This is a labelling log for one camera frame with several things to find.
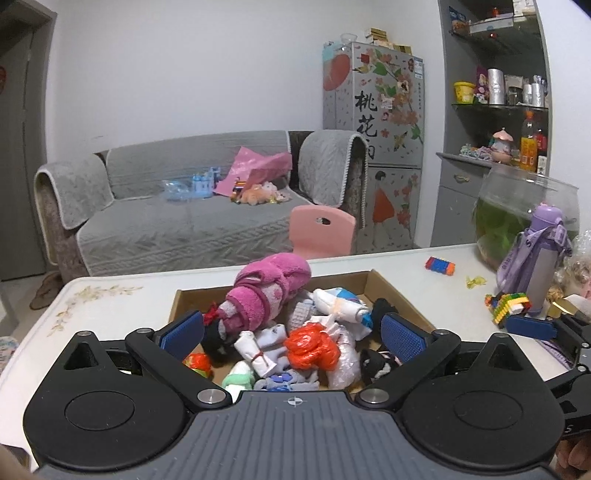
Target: blue gripper pad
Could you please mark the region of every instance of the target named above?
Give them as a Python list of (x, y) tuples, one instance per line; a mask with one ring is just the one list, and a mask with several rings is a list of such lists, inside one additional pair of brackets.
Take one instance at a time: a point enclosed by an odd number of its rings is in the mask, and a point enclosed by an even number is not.
[(154, 342), (182, 362), (201, 343), (204, 333), (203, 315), (190, 312), (155, 332)]
[(548, 320), (537, 320), (523, 315), (511, 315), (505, 320), (507, 332), (538, 340), (552, 340), (556, 338), (558, 330)]
[(382, 319), (382, 341), (402, 363), (408, 362), (431, 344), (432, 337), (396, 313)]

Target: orange juice bottle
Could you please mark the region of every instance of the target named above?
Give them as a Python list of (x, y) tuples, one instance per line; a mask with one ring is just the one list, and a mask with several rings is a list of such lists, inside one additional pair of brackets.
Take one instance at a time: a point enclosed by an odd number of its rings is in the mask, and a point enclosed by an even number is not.
[(521, 161), (519, 167), (522, 170), (536, 171), (538, 163), (538, 141), (536, 140), (536, 126), (534, 113), (526, 113), (523, 129), (521, 130)]

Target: shelf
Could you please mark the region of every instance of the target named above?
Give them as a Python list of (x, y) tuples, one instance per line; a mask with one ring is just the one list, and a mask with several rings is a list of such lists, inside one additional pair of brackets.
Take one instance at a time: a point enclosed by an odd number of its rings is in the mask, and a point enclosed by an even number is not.
[(539, 108), (535, 106), (529, 105), (484, 105), (482, 103), (453, 103), (452, 107), (454, 107), (457, 111), (471, 111), (471, 112), (487, 112), (487, 113), (503, 113), (506, 112), (508, 114), (512, 113), (520, 113), (525, 115), (527, 110), (531, 110), (533, 112), (541, 112), (545, 115), (548, 115), (549, 110), (547, 108)]
[(493, 28), (473, 34), (451, 30), (450, 34), (495, 54), (516, 55), (536, 50), (541, 55), (544, 54), (540, 25), (536, 15), (514, 17), (512, 27)]
[(486, 18), (491, 14), (492, 8), (497, 7), (501, 13), (513, 11), (513, 0), (497, 0), (494, 5), (491, 2), (483, 2), (482, 0), (460, 0), (476, 18)]
[(464, 163), (471, 163), (472, 165), (479, 165), (481, 167), (492, 168), (497, 165), (493, 161), (480, 160), (479, 158), (464, 157), (463, 155), (452, 155), (451, 153), (437, 152), (439, 158), (446, 160), (461, 161)]

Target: silver can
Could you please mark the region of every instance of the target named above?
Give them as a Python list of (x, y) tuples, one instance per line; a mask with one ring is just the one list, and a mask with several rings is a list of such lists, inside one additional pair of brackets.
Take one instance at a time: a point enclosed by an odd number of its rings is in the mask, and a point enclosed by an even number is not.
[(531, 104), (540, 108), (544, 107), (544, 85), (541, 83), (531, 85)]
[(490, 69), (488, 71), (488, 89), (491, 93), (490, 105), (504, 105), (505, 104), (505, 75), (498, 69)]
[(532, 101), (531, 97), (532, 97), (531, 84), (524, 83), (524, 85), (523, 85), (523, 103), (526, 103), (527, 105), (531, 105), (531, 101)]

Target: person's hand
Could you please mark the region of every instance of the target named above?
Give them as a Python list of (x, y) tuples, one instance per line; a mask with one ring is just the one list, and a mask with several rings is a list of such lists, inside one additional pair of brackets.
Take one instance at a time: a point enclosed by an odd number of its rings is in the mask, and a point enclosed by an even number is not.
[(591, 434), (576, 440), (563, 440), (558, 444), (556, 457), (563, 469), (591, 470)]

